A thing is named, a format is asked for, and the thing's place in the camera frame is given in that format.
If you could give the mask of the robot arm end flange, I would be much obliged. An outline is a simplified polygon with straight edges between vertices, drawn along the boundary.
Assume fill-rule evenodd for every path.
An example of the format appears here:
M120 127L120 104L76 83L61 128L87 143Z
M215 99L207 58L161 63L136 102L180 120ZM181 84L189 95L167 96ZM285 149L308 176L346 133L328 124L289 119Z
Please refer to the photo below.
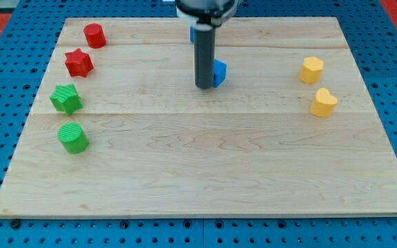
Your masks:
M217 28L231 19L243 0L176 0L177 17L201 28Z

